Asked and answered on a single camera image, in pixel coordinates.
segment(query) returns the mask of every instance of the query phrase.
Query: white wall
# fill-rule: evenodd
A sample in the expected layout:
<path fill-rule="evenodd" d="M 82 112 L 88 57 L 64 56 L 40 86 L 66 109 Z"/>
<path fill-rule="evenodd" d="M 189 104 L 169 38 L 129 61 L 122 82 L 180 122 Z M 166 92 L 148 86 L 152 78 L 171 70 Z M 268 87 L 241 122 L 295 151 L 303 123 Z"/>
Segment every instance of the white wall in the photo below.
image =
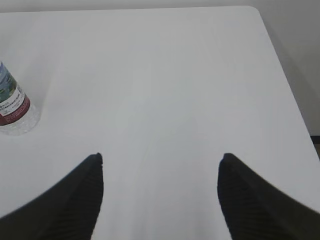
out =
<path fill-rule="evenodd" d="M 0 12 L 228 5 L 260 11 L 308 130 L 320 135 L 320 0 L 0 0 Z"/>

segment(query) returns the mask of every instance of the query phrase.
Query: red label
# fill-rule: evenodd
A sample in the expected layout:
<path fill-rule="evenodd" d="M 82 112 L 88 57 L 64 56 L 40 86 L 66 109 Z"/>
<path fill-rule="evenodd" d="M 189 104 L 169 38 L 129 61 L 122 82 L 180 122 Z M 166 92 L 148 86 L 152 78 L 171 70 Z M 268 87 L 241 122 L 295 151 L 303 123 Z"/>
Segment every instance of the red label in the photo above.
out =
<path fill-rule="evenodd" d="M 0 126 L 12 124 L 18 121 L 28 112 L 29 108 L 30 108 L 30 100 L 27 97 L 27 95 L 25 95 L 23 103 L 21 104 L 21 106 L 19 106 L 17 110 L 15 110 L 14 112 L 6 116 L 0 115 Z"/>

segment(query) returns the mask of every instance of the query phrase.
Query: water bottle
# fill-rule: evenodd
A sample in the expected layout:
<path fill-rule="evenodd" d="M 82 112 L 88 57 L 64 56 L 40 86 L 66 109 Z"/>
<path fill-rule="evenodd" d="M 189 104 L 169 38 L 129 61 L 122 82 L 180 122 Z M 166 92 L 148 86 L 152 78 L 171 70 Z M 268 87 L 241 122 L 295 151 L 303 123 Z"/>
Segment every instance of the water bottle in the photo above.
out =
<path fill-rule="evenodd" d="M 40 112 L 0 61 L 0 132 L 18 136 L 30 131 Z"/>

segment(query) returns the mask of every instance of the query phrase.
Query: table surface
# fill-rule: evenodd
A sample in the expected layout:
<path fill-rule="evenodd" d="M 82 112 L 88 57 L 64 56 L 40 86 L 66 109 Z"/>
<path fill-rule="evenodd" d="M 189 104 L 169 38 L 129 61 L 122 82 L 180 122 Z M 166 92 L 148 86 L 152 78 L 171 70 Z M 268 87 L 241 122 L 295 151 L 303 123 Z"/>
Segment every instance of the table surface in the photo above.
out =
<path fill-rule="evenodd" d="M 104 158 L 93 240 L 230 239 L 218 165 L 238 156 L 320 211 L 320 163 L 252 7 L 0 14 L 0 56 L 41 110 L 0 136 L 0 216 Z"/>

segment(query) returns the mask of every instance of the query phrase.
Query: bottle label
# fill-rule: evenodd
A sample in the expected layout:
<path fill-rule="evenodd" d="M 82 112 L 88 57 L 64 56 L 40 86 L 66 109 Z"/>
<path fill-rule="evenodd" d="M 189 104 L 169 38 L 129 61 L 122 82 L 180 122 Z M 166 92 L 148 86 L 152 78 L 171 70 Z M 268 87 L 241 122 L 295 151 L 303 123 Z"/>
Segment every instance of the bottle label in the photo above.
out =
<path fill-rule="evenodd" d="M 27 113 L 29 107 L 29 98 L 0 62 L 0 126 L 16 122 Z"/>

